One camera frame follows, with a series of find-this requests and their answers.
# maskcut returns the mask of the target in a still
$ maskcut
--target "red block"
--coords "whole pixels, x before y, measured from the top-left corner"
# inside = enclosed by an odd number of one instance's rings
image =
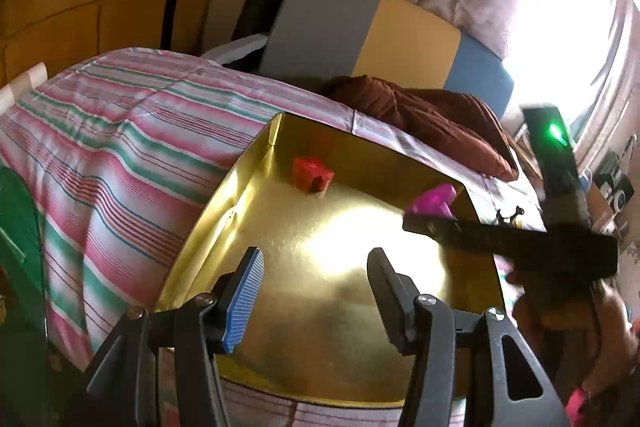
[[[305,192],[322,192],[334,179],[334,172],[315,158],[293,160],[293,184]]]

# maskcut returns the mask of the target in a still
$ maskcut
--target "golden tray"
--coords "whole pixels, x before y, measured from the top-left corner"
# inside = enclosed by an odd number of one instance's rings
[[[335,171],[329,188],[290,183],[293,159]],[[445,251],[402,230],[402,212],[429,188],[451,183],[458,219],[478,221],[465,187],[420,162],[328,125],[280,113],[227,173],[196,222],[159,298],[159,311],[210,291],[249,246],[264,253],[264,280],[242,343],[218,357],[220,374],[293,399],[347,407],[400,407],[413,357],[387,340],[367,254],[384,248],[418,290],[456,309],[503,306],[491,256]],[[458,395],[466,390],[458,357]]]

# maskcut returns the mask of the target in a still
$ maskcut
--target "green led light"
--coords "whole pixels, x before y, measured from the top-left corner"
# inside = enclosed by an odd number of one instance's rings
[[[562,131],[555,123],[552,123],[549,126],[549,132],[551,133],[551,136],[553,136],[556,140],[558,140],[562,145],[569,145],[566,142],[566,140],[562,137]]]

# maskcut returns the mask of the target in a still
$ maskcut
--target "screw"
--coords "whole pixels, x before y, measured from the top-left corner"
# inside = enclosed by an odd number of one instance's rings
[[[136,321],[145,313],[145,309],[140,306],[133,306],[127,311],[127,318],[130,321]]]
[[[486,311],[487,316],[494,321],[501,321],[504,318],[504,312],[498,308],[489,308]]]
[[[209,306],[213,302],[213,295],[210,293],[200,293],[194,297],[194,301],[198,306],[204,308],[204,306]]]
[[[433,306],[438,300],[433,295],[425,293],[424,295],[418,295],[418,302],[423,306]]]

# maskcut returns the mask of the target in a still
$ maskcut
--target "purple toy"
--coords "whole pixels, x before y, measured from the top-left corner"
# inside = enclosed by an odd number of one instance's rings
[[[456,219],[449,208],[456,196],[456,190],[453,185],[443,183],[418,196],[406,213]]]

